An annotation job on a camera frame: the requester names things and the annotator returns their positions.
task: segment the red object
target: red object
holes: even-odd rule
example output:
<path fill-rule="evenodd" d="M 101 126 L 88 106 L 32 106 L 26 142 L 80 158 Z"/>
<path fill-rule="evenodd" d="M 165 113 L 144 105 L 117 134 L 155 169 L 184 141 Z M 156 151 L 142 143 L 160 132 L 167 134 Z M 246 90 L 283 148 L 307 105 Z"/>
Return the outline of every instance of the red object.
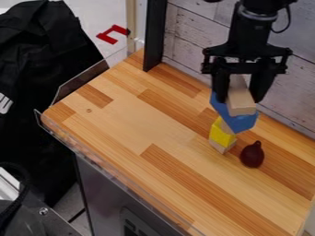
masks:
<path fill-rule="evenodd" d="M 259 168 L 264 160 L 262 142 L 257 141 L 253 145 L 245 147 L 240 153 L 240 160 L 247 167 Z"/>
<path fill-rule="evenodd" d="M 110 29 L 107 29 L 103 33 L 99 33 L 97 37 L 103 41 L 106 41 L 110 44 L 115 44 L 118 40 L 115 40 L 114 38 L 110 37 L 109 34 L 112 33 L 113 31 L 121 33 L 125 36 L 128 35 L 128 29 L 124 29 L 123 27 L 113 25 Z"/>

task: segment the wooden tabletop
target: wooden tabletop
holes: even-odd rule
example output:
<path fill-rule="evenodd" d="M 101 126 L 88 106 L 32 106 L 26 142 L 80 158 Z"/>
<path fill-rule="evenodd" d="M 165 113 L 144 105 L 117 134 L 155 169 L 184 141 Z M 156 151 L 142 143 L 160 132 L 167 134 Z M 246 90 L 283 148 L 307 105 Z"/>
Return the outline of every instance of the wooden tabletop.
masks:
<path fill-rule="evenodd" d="M 169 65 L 143 72 L 142 60 L 133 54 L 42 121 L 193 235 L 299 234 L 315 193 L 314 141 L 261 114 L 222 156 L 207 139 L 211 90 Z M 256 140 L 266 159 L 252 170 L 238 156 Z"/>

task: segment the stacked blocks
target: stacked blocks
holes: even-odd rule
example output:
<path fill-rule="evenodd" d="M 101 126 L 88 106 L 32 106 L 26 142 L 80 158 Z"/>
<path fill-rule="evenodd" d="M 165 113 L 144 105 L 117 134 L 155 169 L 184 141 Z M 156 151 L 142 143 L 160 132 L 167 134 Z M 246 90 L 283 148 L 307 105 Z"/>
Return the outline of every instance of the stacked blocks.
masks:
<path fill-rule="evenodd" d="M 229 135 L 221 129 L 222 118 L 219 117 L 212 124 L 209 139 L 215 141 L 217 144 L 228 148 L 236 140 L 236 135 Z"/>
<path fill-rule="evenodd" d="M 233 148 L 237 141 L 235 134 L 227 134 L 222 130 L 221 125 L 223 122 L 221 117 L 217 118 L 211 126 L 209 136 L 209 143 L 221 154 L 224 154 Z"/>
<path fill-rule="evenodd" d="M 228 113 L 228 106 L 225 103 L 217 101 L 215 92 L 212 93 L 210 102 L 235 134 L 252 129 L 255 126 L 258 112 L 253 115 L 238 115 L 232 117 Z"/>
<path fill-rule="evenodd" d="M 209 143 L 224 154 L 236 145 L 236 134 L 255 126 L 258 118 L 256 104 L 240 75 L 231 75 L 226 103 L 218 102 L 214 91 L 210 103 L 221 117 L 211 127 Z"/>

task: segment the blue block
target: blue block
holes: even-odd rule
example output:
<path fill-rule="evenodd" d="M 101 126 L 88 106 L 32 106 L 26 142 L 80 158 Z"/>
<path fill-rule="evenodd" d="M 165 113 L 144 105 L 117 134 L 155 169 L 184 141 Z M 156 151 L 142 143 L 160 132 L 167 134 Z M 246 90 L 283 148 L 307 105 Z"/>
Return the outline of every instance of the blue block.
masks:
<path fill-rule="evenodd" d="M 235 134 L 252 129 L 256 124 L 259 115 L 258 112 L 254 115 L 239 115 L 232 117 L 228 113 L 227 105 L 217 101 L 215 92 L 212 92 L 210 103 Z"/>

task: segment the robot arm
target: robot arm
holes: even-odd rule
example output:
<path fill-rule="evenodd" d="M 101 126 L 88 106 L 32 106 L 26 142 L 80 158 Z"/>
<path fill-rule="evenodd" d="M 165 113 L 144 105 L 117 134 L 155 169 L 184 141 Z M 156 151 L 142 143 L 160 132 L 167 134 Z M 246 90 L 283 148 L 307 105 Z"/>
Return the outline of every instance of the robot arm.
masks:
<path fill-rule="evenodd" d="M 270 45 L 268 40 L 270 32 L 274 31 L 278 11 L 286 8 L 290 22 L 290 4 L 296 1 L 241 0 L 236 3 L 227 42 L 203 51 L 202 73 L 212 76 L 213 91 L 219 102 L 226 101 L 233 74 L 251 75 L 250 91 L 258 103 L 263 100 L 275 77 L 286 73 L 286 62 L 293 52 Z M 227 58 L 236 58 L 237 62 L 231 63 Z"/>

